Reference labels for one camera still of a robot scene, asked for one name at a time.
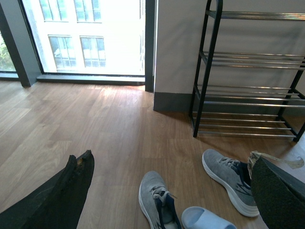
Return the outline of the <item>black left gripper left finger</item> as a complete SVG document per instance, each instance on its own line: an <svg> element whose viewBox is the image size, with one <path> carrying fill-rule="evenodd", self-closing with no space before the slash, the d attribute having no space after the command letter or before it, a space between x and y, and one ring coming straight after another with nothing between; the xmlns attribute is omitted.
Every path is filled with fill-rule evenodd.
<svg viewBox="0 0 305 229"><path fill-rule="evenodd" d="M71 155L66 167L25 198L0 214L2 229L75 229L94 172L94 157L87 150Z"/></svg>

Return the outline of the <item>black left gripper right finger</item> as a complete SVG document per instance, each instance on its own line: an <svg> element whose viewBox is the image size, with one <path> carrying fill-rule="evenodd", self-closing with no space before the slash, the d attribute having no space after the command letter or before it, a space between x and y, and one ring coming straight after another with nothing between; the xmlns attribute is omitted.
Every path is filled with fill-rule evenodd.
<svg viewBox="0 0 305 229"><path fill-rule="evenodd" d="M251 189L259 213L270 229L305 227L305 184L267 160L288 164L292 169L304 166L304 160L288 161L253 151L248 158Z"/></svg>

